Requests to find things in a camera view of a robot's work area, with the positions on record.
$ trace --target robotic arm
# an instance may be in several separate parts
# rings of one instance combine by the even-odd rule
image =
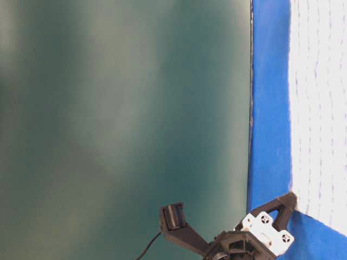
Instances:
[[[233,231],[221,232],[207,243],[185,220],[183,203],[159,210],[164,238],[203,257],[203,260],[274,260],[294,241],[287,224],[297,203],[294,193],[252,210]],[[269,213],[277,211],[273,220]]]

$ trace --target black plastic mount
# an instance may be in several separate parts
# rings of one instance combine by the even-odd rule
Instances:
[[[289,219],[297,203],[297,197],[289,192],[272,200],[250,213],[257,215],[265,211],[278,211],[272,224],[277,231],[286,230]],[[185,220],[183,203],[170,204],[159,210],[160,230],[164,238],[203,257],[204,260],[274,260],[274,255],[253,234],[241,231],[242,221],[235,231],[223,231],[207,243]]]
[[[260,207],[253,209],[250,213],[257,217],[258,214],[262,211],[270,214],[273,211],[277,211],[277,216],[275,221],[272,223],[272,226],[277,230],[287,230],[287,225],[295,205],[297,204],[297,196],[293,192],[289,192],[284,196],[276,198]],[[236,230],[242,229],[242,221],[236,226]]]

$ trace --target white mesh cloth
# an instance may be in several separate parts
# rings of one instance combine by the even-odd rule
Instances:
[[[347,1],[291,0],[288,85],[297,210],[347,235]]]

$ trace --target blue painted edge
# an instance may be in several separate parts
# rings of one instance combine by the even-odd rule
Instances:
[[[253,0],[253,82],[247,211],[290,190],[289,0]],[[347,237],[299,212],[278,259],[347,259]]]

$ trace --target green surface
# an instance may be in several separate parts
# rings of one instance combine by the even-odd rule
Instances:
[[[178,201],[208,241],[234,227],[248,2],[0,0],[0,259],[135,259]]]

